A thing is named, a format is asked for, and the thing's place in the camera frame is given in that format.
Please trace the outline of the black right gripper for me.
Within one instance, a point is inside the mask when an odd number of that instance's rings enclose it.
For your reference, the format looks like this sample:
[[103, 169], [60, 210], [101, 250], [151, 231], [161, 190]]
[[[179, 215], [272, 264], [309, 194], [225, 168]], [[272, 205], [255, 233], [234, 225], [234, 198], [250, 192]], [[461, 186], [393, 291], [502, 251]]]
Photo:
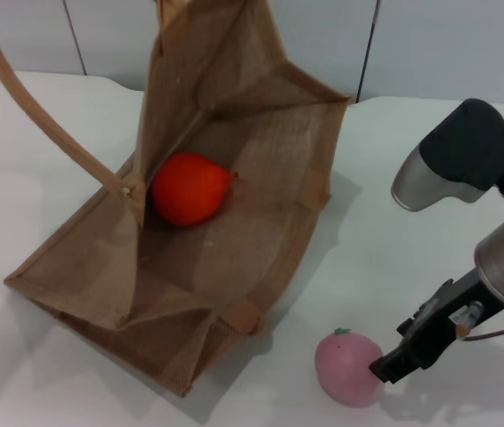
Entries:
[[382, 383], [395, 384], [419, 368], [431, 367], [456, 340], [456, 325], [474, 302], [483, 306], [476, 325], [504, 309], [504, 303], [488, 290], [475, 270], [458, 280], [447, 280], [397, 327], [402, 336], [399, 346], [373, 361], [370, 371]]

